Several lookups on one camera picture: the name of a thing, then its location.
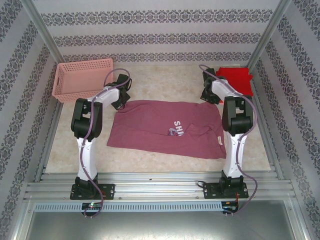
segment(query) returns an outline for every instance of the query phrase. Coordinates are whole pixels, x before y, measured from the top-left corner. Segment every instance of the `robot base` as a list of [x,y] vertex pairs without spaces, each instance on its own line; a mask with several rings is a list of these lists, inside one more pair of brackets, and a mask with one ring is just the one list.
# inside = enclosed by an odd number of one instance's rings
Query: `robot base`
[[222,171],[219,183],[204,182],[203,193],[205,199],[247,199],[249,197],[244,177],[227,177]]
[[[104,200],[113,200],[115,196],[114,184],[99,184],[98,175],[93,179],[103,194]],[[81,180],[78,176],[75,178],[75,184],[72,185],[71,200],[99,200],[101,199],[98,190],[90,181]]]

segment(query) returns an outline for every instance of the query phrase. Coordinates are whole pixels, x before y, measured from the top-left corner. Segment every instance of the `t-shirt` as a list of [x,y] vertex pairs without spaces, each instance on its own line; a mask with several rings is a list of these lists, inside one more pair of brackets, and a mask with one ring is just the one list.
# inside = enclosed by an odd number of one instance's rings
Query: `t-shirt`
[[107,146],[203,159],[226,158],[214,104],[137,100],[115,114]]

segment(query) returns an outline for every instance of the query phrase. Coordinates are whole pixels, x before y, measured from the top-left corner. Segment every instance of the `pink basket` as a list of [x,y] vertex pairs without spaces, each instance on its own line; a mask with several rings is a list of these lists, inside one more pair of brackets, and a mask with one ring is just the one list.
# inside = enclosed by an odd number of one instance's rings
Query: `pink basket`
[[[106,75],[113,69],[112,58],[59,63],[56,68],[52,96],[62,103],[87,99],[104,87]],[[113,82],[111,73],[106,83]]]

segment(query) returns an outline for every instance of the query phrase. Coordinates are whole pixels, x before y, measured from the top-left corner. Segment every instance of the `perforated metal strip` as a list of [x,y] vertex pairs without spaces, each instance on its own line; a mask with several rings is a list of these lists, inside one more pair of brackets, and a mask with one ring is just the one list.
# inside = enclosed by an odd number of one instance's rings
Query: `perforated metal strip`
[[[73,213],[81,212],[82,203],[37,203],[35,212]],[[206,212],[222,211],[220,201],[206,202],[106,202],[102,212]]]

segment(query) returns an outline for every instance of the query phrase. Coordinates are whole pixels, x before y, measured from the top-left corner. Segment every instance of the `patterned wallpaper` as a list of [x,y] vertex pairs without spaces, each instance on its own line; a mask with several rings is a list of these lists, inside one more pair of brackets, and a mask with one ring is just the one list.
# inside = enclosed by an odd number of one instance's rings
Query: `patterned wallpaper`
[[246,65],[279,0],[35,0],[66,62]]
[[0,240],[35,179],[57,101],[56,63],[18,0],[0,3]]
[[320,7],[293,0],[252,71],[282,171],[320,239]]

